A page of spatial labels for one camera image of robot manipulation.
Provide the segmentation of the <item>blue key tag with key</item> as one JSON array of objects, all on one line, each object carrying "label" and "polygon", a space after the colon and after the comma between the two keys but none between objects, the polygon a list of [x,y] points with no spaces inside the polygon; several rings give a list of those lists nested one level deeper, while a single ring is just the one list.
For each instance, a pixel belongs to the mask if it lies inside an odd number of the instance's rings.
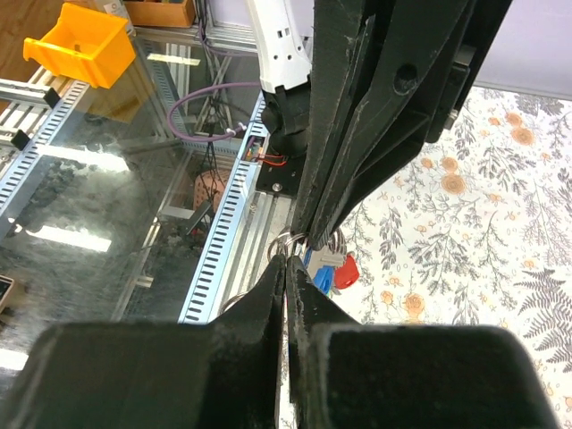
[{"label": "blue key tag with key", "polygon": [[304,257],[304,264],[314,285],[325,295],[332,288],[336,256],[328,249],[309,249]]}]

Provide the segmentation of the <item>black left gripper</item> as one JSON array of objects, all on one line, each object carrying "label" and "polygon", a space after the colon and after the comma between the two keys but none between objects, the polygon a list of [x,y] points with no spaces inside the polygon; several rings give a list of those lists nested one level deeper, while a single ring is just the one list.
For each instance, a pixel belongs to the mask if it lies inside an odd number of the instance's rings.
[{"label": "black left gripper", "polygon": [[307,156],[290,231],[322,248],[451,128],[510,1],[316,1]]}]

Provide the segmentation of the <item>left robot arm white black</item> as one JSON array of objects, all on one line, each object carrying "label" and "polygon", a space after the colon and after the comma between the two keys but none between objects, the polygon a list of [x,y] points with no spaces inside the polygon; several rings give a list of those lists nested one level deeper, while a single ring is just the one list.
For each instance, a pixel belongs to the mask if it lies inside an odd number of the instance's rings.
[{"label": "left robot arm white black", "polygon": [[507,1],[317,1],[305,48],[287,1],[251,1],[262,119],[303,159],[290,230],[322,248],[352,209],[455,122]]}]

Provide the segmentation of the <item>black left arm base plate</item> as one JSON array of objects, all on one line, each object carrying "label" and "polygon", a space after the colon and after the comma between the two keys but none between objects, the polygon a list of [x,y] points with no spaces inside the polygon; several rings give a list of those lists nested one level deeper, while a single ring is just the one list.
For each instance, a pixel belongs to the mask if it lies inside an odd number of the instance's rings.
[{"label": "black left arm base plate", "polygon": [[288,198],[296,197],[305,162],[305,156],[271,157],[269,160],[262,161],[256,190]]}]

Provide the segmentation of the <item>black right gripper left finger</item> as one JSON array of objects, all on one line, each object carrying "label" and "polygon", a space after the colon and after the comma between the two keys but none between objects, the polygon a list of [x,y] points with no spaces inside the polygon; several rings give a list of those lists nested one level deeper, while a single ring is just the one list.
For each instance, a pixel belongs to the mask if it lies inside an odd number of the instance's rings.
[{"label": "black right gripper left finger", "polygon": [[45,330],[4,428],[273,428],[286,260],[208,324],[67,323]]}]

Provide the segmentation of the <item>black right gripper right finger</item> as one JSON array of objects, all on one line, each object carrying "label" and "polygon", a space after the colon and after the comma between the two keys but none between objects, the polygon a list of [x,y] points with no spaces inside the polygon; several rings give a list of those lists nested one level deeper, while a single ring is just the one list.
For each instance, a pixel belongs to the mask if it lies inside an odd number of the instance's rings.
[{"label": "black right gripper right finger", "polygon": [[554,428],[532,361],[491,325],[361,324],[286,264],[300,428]]}]

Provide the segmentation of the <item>large keyring with many rings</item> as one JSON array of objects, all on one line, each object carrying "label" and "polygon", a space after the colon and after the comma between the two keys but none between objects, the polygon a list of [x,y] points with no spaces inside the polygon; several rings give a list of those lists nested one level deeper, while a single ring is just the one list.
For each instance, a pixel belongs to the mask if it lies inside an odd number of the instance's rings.
[{"label": "large keyring with many rings", "polygon": [[348,252],[347,241],[340,228],[336,229],[327,244],[314,250],[303,236],[290,236],[281,232],[272,242],[267,252],[267,259],[274,255],[298,255],[311,277],[314,285],[325,295],[340,294],[341,290],[352,286],[359,279],[359,270],[355,256]]}]

